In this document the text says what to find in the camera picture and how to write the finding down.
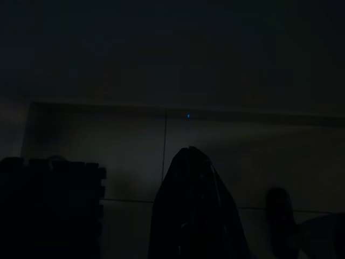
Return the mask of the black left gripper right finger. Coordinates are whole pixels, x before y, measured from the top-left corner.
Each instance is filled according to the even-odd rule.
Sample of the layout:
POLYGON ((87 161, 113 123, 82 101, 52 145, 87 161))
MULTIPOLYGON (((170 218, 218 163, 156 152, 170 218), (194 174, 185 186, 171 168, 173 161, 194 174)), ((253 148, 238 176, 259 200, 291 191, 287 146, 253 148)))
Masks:
POLYGON ((210 158, 191 146, 189 162, 201 258, 251 258, 236 203, 210 158))

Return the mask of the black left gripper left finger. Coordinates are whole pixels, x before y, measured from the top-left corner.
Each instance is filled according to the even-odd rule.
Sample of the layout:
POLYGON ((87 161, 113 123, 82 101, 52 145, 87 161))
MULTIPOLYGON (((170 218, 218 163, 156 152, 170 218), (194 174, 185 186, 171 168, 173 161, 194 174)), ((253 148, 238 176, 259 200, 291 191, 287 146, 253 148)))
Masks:
POLYGON ((173 157, 156 194, 148 258, 192 258, 190 148, 173 157))

